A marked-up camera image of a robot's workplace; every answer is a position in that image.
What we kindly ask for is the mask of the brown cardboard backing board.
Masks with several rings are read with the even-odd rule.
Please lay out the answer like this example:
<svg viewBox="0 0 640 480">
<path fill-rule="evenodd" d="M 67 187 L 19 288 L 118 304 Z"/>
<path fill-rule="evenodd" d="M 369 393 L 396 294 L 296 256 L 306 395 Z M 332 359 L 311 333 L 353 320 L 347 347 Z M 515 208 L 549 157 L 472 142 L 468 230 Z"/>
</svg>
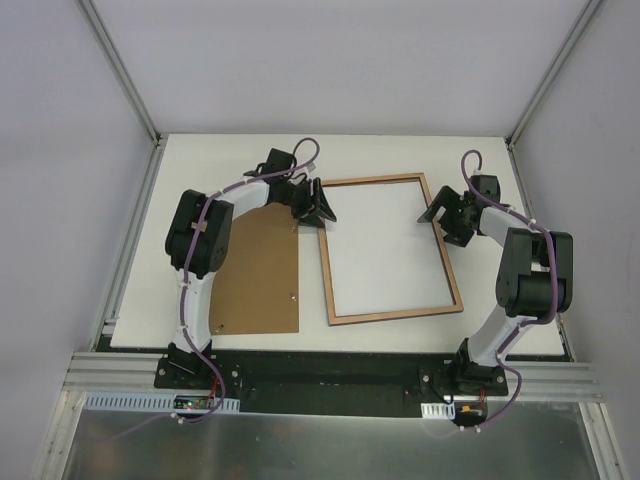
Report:
<svg viewBox="0 0 640 480">
<path fill-rule="evenodd" d="M 254 209 L 232 223 L 229 252 L 211 292 L 211 333 L 297 333 L 298 290 L 298 225 L 290 209 Z"/>
</svg>

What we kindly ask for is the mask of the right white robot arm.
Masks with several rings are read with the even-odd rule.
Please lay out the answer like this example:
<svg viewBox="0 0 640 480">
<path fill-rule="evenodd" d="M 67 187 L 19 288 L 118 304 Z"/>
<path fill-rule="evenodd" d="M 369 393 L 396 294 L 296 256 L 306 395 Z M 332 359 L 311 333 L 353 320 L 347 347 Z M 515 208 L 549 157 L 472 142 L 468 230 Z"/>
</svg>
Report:
<svg viewBox="0 0 640 480">
<path fill-rule="evenodd" d="M 535 325 L 553 322 L 573 295 L 573 238 L 548 231 L 500 202 L 495 176 L 474 175 L 468 190 L 442 187 L 420 223 L 437 223 L 444 241 L 465 247 L 473 236 L 487 236 L 501 248 L 495 284 L 496 306 L 471 337 L 462 341 L 445 378 L 461 394 L 494 387 L 504 374 L 500 364 Z"/>
</svg>

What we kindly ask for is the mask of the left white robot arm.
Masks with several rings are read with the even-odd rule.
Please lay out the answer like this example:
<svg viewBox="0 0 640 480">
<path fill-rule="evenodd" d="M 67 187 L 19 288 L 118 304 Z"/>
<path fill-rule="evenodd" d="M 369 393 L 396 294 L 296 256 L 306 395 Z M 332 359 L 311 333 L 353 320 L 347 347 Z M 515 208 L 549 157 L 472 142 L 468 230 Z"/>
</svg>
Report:
<svg viewBox="0 0 640 480">
<path fill-rule="evenodd" d="M 179 306 L 163 370 L 175 370 L 188 388 L 204 387 L 216 371 L 210 360 L 210 297 L 228 254 L 233 222 L 270 204 L 288 207 L 302 226 L 323 229 L 337 220 L 322 181 L 309 176 L 319 154 L 318 141 L 306 137 L 291 153 L 271 149 L 264 162 L 221 190 L 206 194 L 189 189 L 181 195 L 165 240 L 177 276 Z"/>
</svg>

